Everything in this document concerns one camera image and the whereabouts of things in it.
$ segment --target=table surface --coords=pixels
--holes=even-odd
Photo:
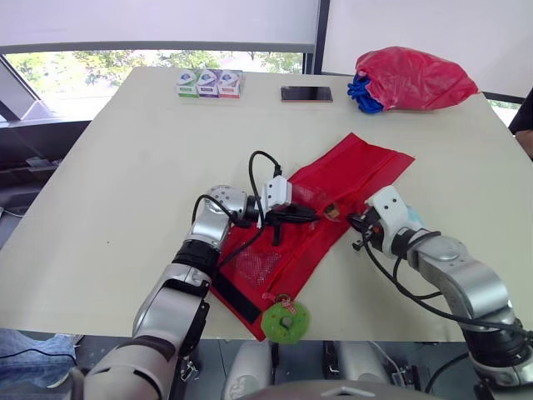
[[[250,191],[253,150],[274,155],[290,176],[349,132],[416,158],[396,181],[404,200],[428,228],[459,238],[494,268],[533,326],[533,165],[481,94],[435,112],[366,115],[346,95],[348,77],[246,79],[241,99],[190,99],[174,92],[175,69],[133,70],[0,252],[0,326],[129,335],[199,194],[223,183]],[[334,101],[282,103],[282,85],[330,86]],[[257,180],[270,170],[257,162]],[[302,289],[298,300],[312,315],[306,338],[461,340],[456,324],[403,298],[354,253],[356,239],[347,232]],[[407,266],[400,279],[415,293],[432,289]],[[251,337],[208,301],[205,338]]]

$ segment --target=red mesh bag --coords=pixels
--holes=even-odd
[[[406,47],[386,47],[357,59],[356,73],[383,110],[435,110],[455,106],[478,88],[458,64]]]
[[[276,247],[272,246],[274,228],[267,226],[259,239],[222,267],[212,291],[258,340],[263,340],[261,313],[272,305],[262,298],[263,293],[295,298],[328,249],[349,228],[346,215],[363,212],[365,200],[392,184],[413,161],[350,133],[289,179],[292,201],[314,208],[320,220],[282,224],[281,244]],[[323,210],[332,203],[340,211],[338,221],[323,217]],[[221,259],[256,232],[256,228],[233,227]]]

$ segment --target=small box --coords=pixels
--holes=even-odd
[[[203,98],[218,98],[218,80],[221,72],[218,69],[202,69],[197,81],[199,96]]]
[[[242,71],[225,69],[218,80],[218,92],[221,98],[239,98],[243,84]]]
[[[199,69],[178,68],[178,78],[176,83],[177,94],[184,98],[197,98],[197,81],[200,77]]]

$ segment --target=jeans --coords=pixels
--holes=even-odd
[[[33,340],[19,331],[0,328],[0,357],[37,348],[50,354],[75,356],[72,335],[56,334],[45,340]],[[19,382],[30,382],[40,388],[52,385],[74,367],[72,359],[49,357],[39,352],[25,352],[15,357],[0,358],[0,389]]]

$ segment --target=blue fabric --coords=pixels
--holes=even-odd
[[[353,78],[353,83],[348,83],[348,96],[356,100],[359,109],[364,113],[375,114],[383,111],[383,105],[372,98],[366,85],[370,83],[369,77],[360,77],[358,74]]]
[[[33,340],[12,329],[0,329],[0,356],[37,348],[50,354],[75,357],[72,335],[57,334],[48,340]],[[0,358],[0,388],[19,382],[31,382],[40,388],[52,385],[74,367],[69,357],[48,357],[39,352],[25,352],[15,357]]]

